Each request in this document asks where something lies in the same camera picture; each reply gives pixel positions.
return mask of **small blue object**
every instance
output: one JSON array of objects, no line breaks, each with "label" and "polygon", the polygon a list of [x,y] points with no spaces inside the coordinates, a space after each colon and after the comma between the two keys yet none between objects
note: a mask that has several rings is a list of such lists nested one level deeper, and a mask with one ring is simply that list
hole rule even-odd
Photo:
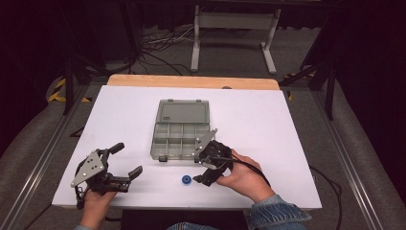
[{"label": "small blue object", "polygon": [[192,182],[192,179],[191,179],[190,176],[184,175],[184,176],[182,177],[182,183],[183,183],[184,185],[189,185],[191,182]]}]

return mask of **denim jacket sleeve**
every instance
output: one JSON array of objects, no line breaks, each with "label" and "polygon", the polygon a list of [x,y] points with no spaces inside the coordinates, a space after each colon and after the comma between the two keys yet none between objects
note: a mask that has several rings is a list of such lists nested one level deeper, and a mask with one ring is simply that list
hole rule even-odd
[{"label": "denim jacket sleeve", "polygon": [[74,230],[92,230],[92,229],[82,225],[77,225]]},{"label": "denim jacket sleeve", "polygon": [[311,216],[294,204],[285,202],[279,195],[272,195],[263,201],[252,205],[252,209],[245,212],[250,230],[302,230],[304,220]]}]

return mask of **hand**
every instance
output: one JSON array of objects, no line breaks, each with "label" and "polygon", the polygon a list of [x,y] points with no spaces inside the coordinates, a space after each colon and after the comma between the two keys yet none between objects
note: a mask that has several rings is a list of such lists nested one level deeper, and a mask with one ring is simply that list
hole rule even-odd
[{"label": "hand", "polygon": [[[234,149],[232,149],[232,154],[233,158],[235,156],[237,159],[247,162],[260,170],[259,163],[250,157],[239,155]],[[262,176],[237,162],[233,163],[231,174],[219,177],[217,184],[229,187],[237,193],[251,198],[256,203],[275,194]]]},{"label": "hand", "polygon": [[83,216],[80,225],[91,229],[101,229],[110,201],[116,194],[117,192],[107,192],[100,195],[89,189],[84,197]]}]

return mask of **metal stand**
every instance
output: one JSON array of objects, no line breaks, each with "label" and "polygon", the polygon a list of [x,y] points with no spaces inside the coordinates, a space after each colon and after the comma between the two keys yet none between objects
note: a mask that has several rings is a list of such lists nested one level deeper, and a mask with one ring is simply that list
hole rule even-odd
[{"label": "metal stand", "polygon": [[271,75],[275,75],[277,70],[269,52],[281,10],[276,10],[274,14],[252,14],[252,13],[222,13],[203,12],[199,6],[194,10],[194,43],[192,53],[191,70],[197,72],[199,67],[200,54],[200,28],[229,28],[248,30],[267,30],[268,37],[261,43],[261,49],[266,61],[266,66]]}]

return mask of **white tabletop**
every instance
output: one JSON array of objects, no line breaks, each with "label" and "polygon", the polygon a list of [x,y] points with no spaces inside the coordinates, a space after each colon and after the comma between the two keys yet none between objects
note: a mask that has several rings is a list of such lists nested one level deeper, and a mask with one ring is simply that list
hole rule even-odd
[{"label": "white tabletop", "polygon": [[56,190],[53,204],[76,207],[70,187],[76,168],[95,149],[123,142],[125,148],[108,159],[110,173],[127,176],[142,165],[128,193],[119,193],[111,206],[124,209],[240,210],[252,201],[231,189],[193,181],[183,175],[202,174],[206,168],[193,161],[153,160],[150,147],[162,99],[208,100],[215,139],[249,155],[261,164],[272,188],[301,208],[321,208],[298,134],[279,90],[225,90],[200,88],[103,86],[86,127]]}]

